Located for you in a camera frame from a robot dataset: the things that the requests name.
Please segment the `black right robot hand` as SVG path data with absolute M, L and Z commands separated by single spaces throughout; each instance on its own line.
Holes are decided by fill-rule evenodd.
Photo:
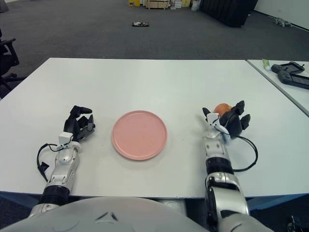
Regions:
M 248 128 L 251 120 L 250 114 L 241 117 L 244 113 L 244 107 L 245 102 L 239 101 L 235 106 L 221 103 L 212 112 L 205 107 L 202 108 L 202 111 L 210 126 L 234 139 Z

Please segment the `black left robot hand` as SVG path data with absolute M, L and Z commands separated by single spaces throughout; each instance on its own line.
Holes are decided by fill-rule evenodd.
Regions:
M 64 132 L 72 133 L 72 141 L 79 142 L 95 131 L 92 112 L 86 107 L 73 106 L 64 125 Z

